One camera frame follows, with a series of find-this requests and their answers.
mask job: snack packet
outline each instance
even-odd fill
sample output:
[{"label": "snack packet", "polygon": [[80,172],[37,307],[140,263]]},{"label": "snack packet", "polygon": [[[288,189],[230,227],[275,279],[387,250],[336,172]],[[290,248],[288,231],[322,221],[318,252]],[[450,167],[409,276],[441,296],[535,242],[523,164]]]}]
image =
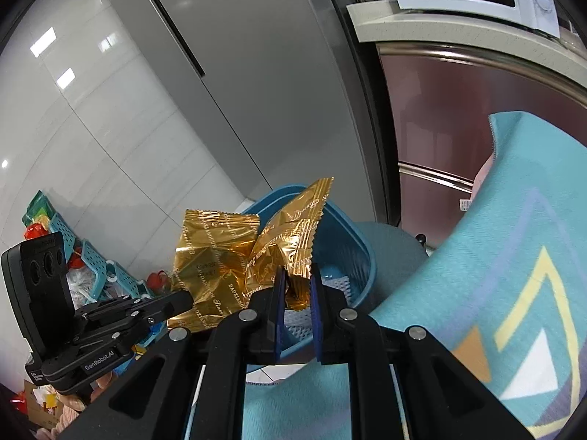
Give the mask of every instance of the snack packet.
[{"label": "snack packet", "polygon": [[175,249],[171,291],[187,289],[194,305],[169,319],[169,328],[211,329],[247,307],[245,271],[258,230],[256,214],[186,210]]},{"label": "snack packet", "polygon": [[43,229],[49,231],[49,222],[55,215],[55,209],[49,199],[42,191],[38,191],[26,208],[26,213],[22,217],[22,223],[30,226],[33,223],[39,223]]},{"label": "snack packet", "polygon": [[245,292],[249,298],[273,286],[275,270],[283,265],[290,278],[285,295],[287,308],[297,311],[310,305],[312,244],[333,180],[330,177],[312,183],[263,228],[247,263]]}]

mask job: black metal bracket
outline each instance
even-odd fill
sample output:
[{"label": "black metal bracket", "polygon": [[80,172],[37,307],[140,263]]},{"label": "black metal bracket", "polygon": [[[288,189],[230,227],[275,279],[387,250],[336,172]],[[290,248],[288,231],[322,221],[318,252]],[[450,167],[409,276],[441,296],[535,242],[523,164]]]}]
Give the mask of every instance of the black metal bracket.
[{"label": "black metal bracket", "polygon": [[322,285],[312,266],[312,328],[322,364],[349,365],[353,440],[532,440],[518,420],[429,332],[380,327]]},{"label": "black metal bracket", "polygon": [[190,440],[240,439],[246,366],[279,360],[287,279],[279,269],[274,288],[254,293],[248,309],[213,331],[172,329],[62,433],[63,440],[183,439],[198,381]]},{"label": "black metal bracket", "polygon": [[130,359],[132,346],[151,326],[192,307],[190,293],[177,291],[153,300],[123,296],[74,310],[60,232],[21,242],[1,262],[12,309],[32,351],[25,369],[36,385],[52,384],[65,395]]}]

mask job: yellow stripe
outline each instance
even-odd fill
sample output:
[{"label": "yellow stripe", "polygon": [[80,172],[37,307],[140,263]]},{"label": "yellow stripe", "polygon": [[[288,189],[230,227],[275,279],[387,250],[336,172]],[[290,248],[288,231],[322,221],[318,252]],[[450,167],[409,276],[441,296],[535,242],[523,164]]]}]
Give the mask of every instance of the yellow stripe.
[{"label": "yellow stripe", "polygon": [[[557,303],[559,314],[561,315],[562,325],[565,331],[566,348],[569,353],[570,372],[571,372],[571,387],[570,387],[570,413],[572,413],[579,405],[580,393],[580,370],[579,370],[579,338],[573,318],[570,313],[569,300],[566,296],[565,285],[562,282],[561,276],[558,274],[557,268],[554,266],[553,260],[543,246],[536,260],[536,265],[528,278],[526,286],[522,289],[519,297],[506,317],[501,326],[494,334],[495,344],[498,352],[503,351],[506,345],[510,342],[513,334],[522,323],[530,306],[536,299],[540,292],[544,280],[547,278],[553,287],[554,299]],[[528,427],[530,432],[538,438],[539,436],[547,435],[554,432],[565,424],[569,417],[562,418],[555,422],[546,425],[538,425]]]},{"label": "yellow stripe", "polygon": [[568,419],[570,419],[570,415],[545,425],[528,426],[526,428],[530,433],[532,433],[534,438],[540,438],[541,436],[548,435],[549,433],[553,433],[562,429]]},{"label": "yellow stripe", "polygon": [[506,317],[504,322],[501,323],[501,326],[495,332],[494,339],[498,352],[503,351],[508,342],[510,342],[511,337],[522,323],[522,320],[526,317],[526,314],[528,314],[530,306],[536,299],[536,296],[542,287],[546,275],[544,266],[545,260],[542,255],[544,251],[545,249],[542,247],[526,286],[523,287],[522,292],[519,294],[518,300],[510,311],[510,314],[508,314],[508,317]]}]

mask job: white tiled wall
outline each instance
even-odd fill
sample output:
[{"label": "white tiled wall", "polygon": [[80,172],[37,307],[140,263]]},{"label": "white tiled wall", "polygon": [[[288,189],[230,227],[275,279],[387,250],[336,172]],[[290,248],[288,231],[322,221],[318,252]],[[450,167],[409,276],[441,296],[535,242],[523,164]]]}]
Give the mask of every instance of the white tiled wall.
[{"label": "white tiled wall", "polygon": [[[30,47],[50,28],[39,57]],[[63,88],[58,79],[74,74]],[[22,240],[42,189],[78,236],[138,278],[168,270],[187,208],[242,194],[177,110],[109,0],[37,0],[0,55],[0,249]],[[28,355],[0,282],[0,382]]]}]

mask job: teal blanket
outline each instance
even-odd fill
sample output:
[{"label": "teal blanket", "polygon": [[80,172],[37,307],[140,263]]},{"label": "teal blanket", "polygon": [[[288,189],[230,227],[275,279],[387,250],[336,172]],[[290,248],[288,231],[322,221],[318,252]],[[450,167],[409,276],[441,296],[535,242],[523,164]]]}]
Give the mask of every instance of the teal blanket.
[{"label": "teal blanket", "polygon": [[[546,440],[587,386],[587,150],[531,114],[489,121],[495,161],[474,203],[372,316],[425,326]],[[243,438],[350,439],[346,366],[248,386]]]}]

